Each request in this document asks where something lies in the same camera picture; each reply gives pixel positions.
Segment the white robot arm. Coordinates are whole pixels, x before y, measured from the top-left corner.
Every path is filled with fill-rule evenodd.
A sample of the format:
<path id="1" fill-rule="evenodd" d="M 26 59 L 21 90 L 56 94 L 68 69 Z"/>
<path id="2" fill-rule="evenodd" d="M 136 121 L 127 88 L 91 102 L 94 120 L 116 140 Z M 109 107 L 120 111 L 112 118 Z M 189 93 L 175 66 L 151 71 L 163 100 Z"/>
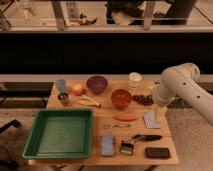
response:
<path id="1" fill-rule="evenodd" d="M 175 96 L 179 96 L 213 126 L 213 95 L 196 83 L 199 77 L 200 70 L 194 63 L 169 67 L 152 89 L 152 99 L 160 106 L 168 106 Z"/>

